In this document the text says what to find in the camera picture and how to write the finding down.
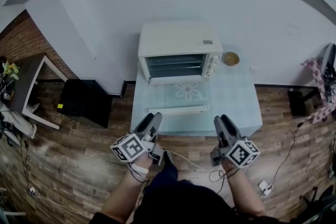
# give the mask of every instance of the pink cloth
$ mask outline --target pink cloth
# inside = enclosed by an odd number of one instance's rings
[[[313,78],[317,84],[317,88],[319,89],[321,99],[322,99],[322,107],[318,108],[315,112],[311,113],[308,117],[304,119],[304,121],[312,119],[312,123],[315,124],[329,115],[332,111],[336,109],[336,96],[332,95],[332,102],[327,103],[326,98],[326,89],[324,85],[323,76],[321,73],[321,65],[315,58],[310,58],[304,63],[303,66],[307,66],[313,75]]]

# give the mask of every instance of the hand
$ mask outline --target hand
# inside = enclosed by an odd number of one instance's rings
[[[228,173],[230,170],[232,170],[235,167],[235,165],[228,158],[225,158],[224,160],[222,160],[222,167],[224,171]]]
[[[149,156],[148,152],[142,153],[134,163],[142,168],[149,169],[152,166],[153,159]]]

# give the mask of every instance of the potted plant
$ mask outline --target potted plant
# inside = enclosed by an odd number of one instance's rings
[[[4,73],[2,74],[3,77],[9,75],[11,78],[16,80],[19,79],[17,73],[19,73],[20,67],[17,67],[14,63],[10,65],[8,61],[3,63],[2,67],[4,68]]]

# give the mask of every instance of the brick wall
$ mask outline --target brick wall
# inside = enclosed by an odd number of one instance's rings
[[[67,78],[77,78],[45,39],[26,10],[0,33],[0,56],[5,56],[10,63],[41,52],[45,52],[50,61]],[[59,79],[59,77],[44,64],[38,79]]]

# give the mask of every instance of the wooden bowl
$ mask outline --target wooden bowl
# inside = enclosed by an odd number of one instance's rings
[[[226,64],[227,66],[232,67],[238,63],[239,63],[239,56],[234,52],[229,51],[224,54],[224,64]]]

